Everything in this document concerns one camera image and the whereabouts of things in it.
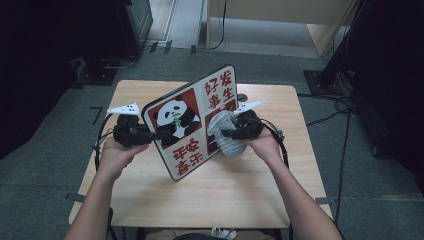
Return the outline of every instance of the sign board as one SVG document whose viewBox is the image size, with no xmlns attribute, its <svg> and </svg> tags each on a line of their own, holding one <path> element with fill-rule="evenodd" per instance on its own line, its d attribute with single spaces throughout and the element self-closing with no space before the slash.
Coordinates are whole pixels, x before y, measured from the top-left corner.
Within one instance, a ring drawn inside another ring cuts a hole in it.
<svg viewBox="0 0 424 240">
<path fill-rule="evenodd" d="M 234 67 L 225 65 L 147 104 L 142 118 L 151 132 L 171 131 L 155 145 L 172 179 L 180 180 L 220 149 L 207 135 L 211 118 L 238 107 Z"/>
</svg>

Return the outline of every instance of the floor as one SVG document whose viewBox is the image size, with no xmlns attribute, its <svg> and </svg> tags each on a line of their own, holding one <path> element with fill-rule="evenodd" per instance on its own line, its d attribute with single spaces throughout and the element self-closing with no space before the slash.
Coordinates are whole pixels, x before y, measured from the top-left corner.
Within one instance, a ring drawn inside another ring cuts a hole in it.
<svg viewBox="0 0 424 240">
<path fill-rule="evenodd" d="M 149 41 L 159 46 L 172 41 L 173 48 L 195 45 L 206 49 L 205 4 L 204 0 L 150 0 L 154 19 L 151 32 L 161 32 L 162 37 L 150 34 Z M 331 58 L 344 33 L 345 27 L 323 58 Z M 212 18 L 211 47 L 218 46 L 222 34 L 222 19 Z M 214 51 L 319 58 L 306 24 L 299 23 L 225 19 L 224 40 Z"/>
</svg>

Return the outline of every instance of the panda illustration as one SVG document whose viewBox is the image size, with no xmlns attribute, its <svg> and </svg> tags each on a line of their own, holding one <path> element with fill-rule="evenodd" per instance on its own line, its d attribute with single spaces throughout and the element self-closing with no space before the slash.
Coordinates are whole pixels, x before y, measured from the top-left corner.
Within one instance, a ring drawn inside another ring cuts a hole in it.
<svg viewBox="0 0 424 240">
<path fill-rule="evenodd" d="M 190 135 L 200 124 L 200 117 L 187 106 L 181 95 L 163 105 L 159 112 L 153 114 L 153 118 L 156 119 L 158 131 L 168 130 L 172 133 L 169 139 L 161 141 L 164 147 Z"/>
</svg>

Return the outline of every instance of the black cable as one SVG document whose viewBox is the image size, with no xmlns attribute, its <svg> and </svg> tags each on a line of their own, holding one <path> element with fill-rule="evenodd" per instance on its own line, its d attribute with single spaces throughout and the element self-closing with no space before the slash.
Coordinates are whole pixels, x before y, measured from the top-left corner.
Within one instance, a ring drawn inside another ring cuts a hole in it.
<svg viewBox="0 0 424 240">
<path fill-rule="evenodd" d="M 122 230 L 122 240 L 127 240 L 127 234 L 125 232 L 125 227 L 122 227 L 121 230 Z"/>
<path fill-rule="evenodd" d="M 102 139 L 103 129 L 105 128 L 107 121 L 112 115 L 113 114 L 108 114 L 106 116 L 105 120 L 102 123 L 102 126 L 100 127 L 99 134 L 97 135 L 96 144 L 94 145 L 94 150 L 96 151 L 96 156 L 94 156 L 94 165 L 96 166 L 96 171 L 97 169 L 99 169 L 100 165 L 100 140 Z"/>
<path fill-rule="evenodd" d="M 224 35 L 225 35 L 225 14 L 226 14 L 226 12 L 227 12 L 227 0 L 225 0 L 225 3 L 224 3 L 224 14 L 222 16 L 222 37 L 221 37 L 221 41 L 218 43 L 218 45 L 216 45 L 213 48 L 209 48 L 208 50 L 215 50 L 215 49 L 217 49 L 222 44 L 222 42 L 224 41 Z"/>
<path fill-rule="evenodd" d="M 338 224 L 339 213 L 340 213 L 340 201 L 341 201 L 341 197 L 342 197 L 342 185 L 343 185 L 343 168 L 344 168 L 344 161 L 345 161 L 345 156 L 346 156 L 347 139 L 348 139 L 348 136 L 349 136 L 349 125 L 350 125 L 351 112 L 352 111 L 349 111 L 348 116 L 347 116 L 346 133 L 345 133 L 345 140 L 344 140 L 344 143 L 343 143 L 343 151 L 342 151 L 342 160 L 340 162 L 339 189 L 338 189 L 338 192 L 337 192 L 336 214 L 335 214 L 335 217 L 334 217 L 334 222 L 336 223 L 336 225 Z"/>
<path fill-rule="evenodd" d="M 124 69 L 124 68 L 127 68 L 127 67 L 133 65 L 133 63 L 135 63 L 135 61 L 137 61 L 137 59 L 138 59 L 138 57 L 134 57 L 134 59 L 132 60 L 131 63 L 128 63 L 127 65 L 124 65 L 124 66 L 117 66 L 117 67 L 103 66 L 103 68 L 105 68 L 105 69 Z M 100 62 L 103 63 L 103 61 L 105 61 L 105 60 L 109 60 L 109 59 L 102 59 L 102 60 L 100 60 Z"/>
<path fill-rule="evenodd" d="M 330 115 L 330 116 L 328 116 L 328 117 L 321 118 L 321 119 L 315 120 L 315 121 L 313 121 L 313 122 L 310 122 L 310 123 L 306 124 L 306 126 L 308 126 L 308 127 L 309 127 L 309 126 L 312 126 L 312 125 L 317 124 L 317 123 L 325 122 L 325 121 L 327 121 L 328 119 L 330 119 L 330 118 L 332 118 L 332 117 L 337 116 L 339 113 L 341 113 L 341 112 L 335 112 L 335 113 L 331 114 L 331 115 Z"/>
</svg>

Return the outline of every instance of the cable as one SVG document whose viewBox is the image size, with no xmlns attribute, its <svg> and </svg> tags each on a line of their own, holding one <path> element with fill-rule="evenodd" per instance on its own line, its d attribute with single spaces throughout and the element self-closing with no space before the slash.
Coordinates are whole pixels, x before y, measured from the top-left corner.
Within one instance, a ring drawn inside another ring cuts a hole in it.
<svg viewBox="0 0 424 240">
<path fill-rule="evenodd" d="M 94 165 L 96 166 L 96 171 L 97 169 L 99 169 L 99 165 L 100 165 L 100 144 L 101 144 L 101 140 L 104 136 L 102 136 L 103 133 L 103 129 L 105 128 L 105 125 L 107 123 L 107 121 L 109 120 L 109 118 L 112 116 L 113 114 L 108 114 L 105 118 L 105 120 L 102 123 L 102 126 L 100 127 L 99 130 L 99 134 L 97 135 L 97 141 L 96 144 L 93 146 L 94 151 L 96 151 L 96 155 L 94 156 Z"/>
<path fill-rule="evenodd" d="M 127 64 L 127 65 L 124 65 L 124 66 L 119 66 L 119 67 L 108 67 L 108 66 L 103 66 L 103 68 L 105 68 L 105 69 L 124 69 L 124 68 L 127 68 L 127 67 L 129 67 L 129 66 L 133 65 L 133 63 L 135 63 L 135 61 L 137 61 L 137 59 L 138 59 L 138 57 L 135 57 L 131 63 L 129 63 L 129 64 Z"/>
<path fill-rule="evenodd" d="M 342 157 L 341 157 L 341 161 L 340 161 L 339 187 L 338 187 L 338 191 L 337 191 L 336 213 L 335 213 L 335 217 L 334 217 L 334 223 L 337 226 L 338 220 L 339 220 L 339 213 L 340 213 L 340 201 L 341 201 L 341 196 L 342 196 L 343 169 L 344 169 L 344 162 L 345 162 L 345 156 L 346 156 L 346 146 L 347 146 L 347 140 L 348 140 L 348 137 L 349 137 L 350 116 L 351 116 L 351 113 L 354 109 L 354 106 L 348 104 L 345 101 L 345 100 L 351 100 L 350 97 L 333 98 L 333 97 L 327 97 L 327 96 L 315 96 L 315 95 L 308 95 L 308 94 L 298 94 L 298 96 L 325 99 L 325 100 L 334 100 L 335 101 L 334 106 L 335 106 L 337 112 L 331 114 L 330 116 L 328 116 L 326 118 L 315 120 L 314 122 L 312 122 L 308 125 L 324 122 L 324 121 L 338 115 L 339 113 L 347 113 L 348 114 L 347 123 L 346 123 L 345 139 L 344 139 L 344 142 L 343 142 Z M 339 103 L 343 103 L 346 106 L 346 108 L 340 109 Z"/>
<path fill-rule="evenodd" d="M 340 161 L 339 189 L 338 189 L 338 192 L 337 192 L 336 214 L 335 214 L 335 217 L 334 217 L 334 222 L 336 223 L 336 225 L 338 224 L 338 221 L 339 221 L 340 201 L 341 201 L 341 198 L 342 198 L 343 169 L 344 169 L 344 161 L 345 161 L 345 156 L 346 156 L 347 139 L 348 139 L 348 136 L 349 136 L 350 114 L 351 114 L 351 111 L 349 111 L 348 116 L 347 116 L 346 133 L 345 133 L 345 140 L 344 140 L 344 143 L 343 143 L 343 151 L 342 151 L 342 160 Z"/>
<path fill-rule="evenodd" d="M 225 3 L 224 3 L 224 14 L 222 16 L 222 38 L 221 38 L 221 41 L 218 43 L 218 45 L 216 45 L 213 48 L 209 48 L 208 50 L 215 50 L 215 49 L 217 49 L 221 45 L 222 41 L 224 41 L 224 35 L 225 35 L 225 14 L 226 14 L 226 12 L 227 12 L 227 0 L 225 0 Z"/>
</svg>

